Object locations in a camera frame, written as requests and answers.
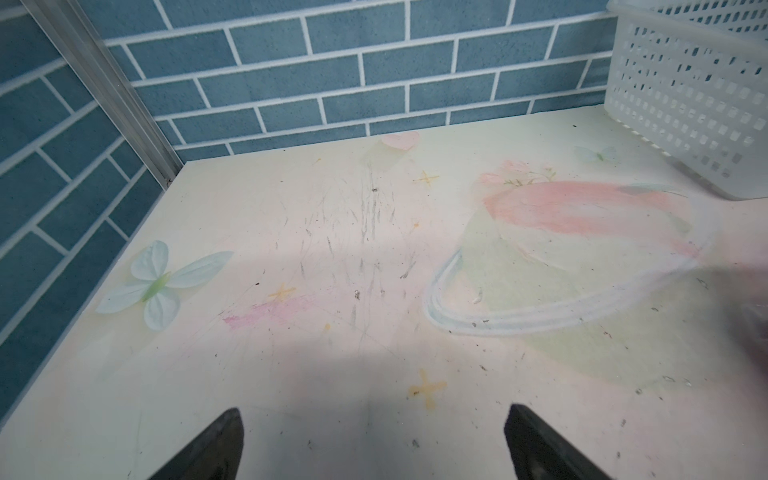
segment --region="butterfly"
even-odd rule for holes
[[[168,265],[168,245],[155,240],[131,264],[131,275],[136,280],[107,293],[96,311],[116,313],[135,303],[144,302],[144,322],[147,326],[152,330],[165,329],[176,318],[181,307],[179,295],[173,289],[206,283],[221,271],[232,254],[214,253],[171,273],[165,271]]]
[[[619,161],[616,148],[614,147],[606,147],[600,153],[593,152],[592,150],[584,147],[574,147],[574,153],[576,154],[576,158],[578,158],[579,160],[585,163],[590,163],[595,161],[597,162],[607,162],[607,161],[618,162]]]

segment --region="blue brick wall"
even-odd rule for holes
[[[605,0],[81,0],[183,161],[602,103]]]
[[[12,3],[0,2],[0,419],[161,193]]]

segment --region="table surface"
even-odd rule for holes
[[[0,432],[0,478],[147,478],[233,406],[238,478],[514,478],[513,402],[612,478],[761,478],[740,307],[766,208],[600,106],[191,162]],[[97,313],[155,240],[169,271],[233,255],[162,331]]]

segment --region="pink heart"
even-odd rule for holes
[[[390,134],[382,137],[382,143],[399,150],[410,150],[419,143],[418,131],[407,131],[401,134]]]

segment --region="painted table surface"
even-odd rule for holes
[[[513,402],[611,477],[762,478],[739,308],[768,291],[766,208],[602,107],[189,163],[3,428],[0,478],[147,478],[232,406],[238,478],[514,478]],[[141,301],[97,313],[155,240],[168,271],[233,255],[162,331]]]

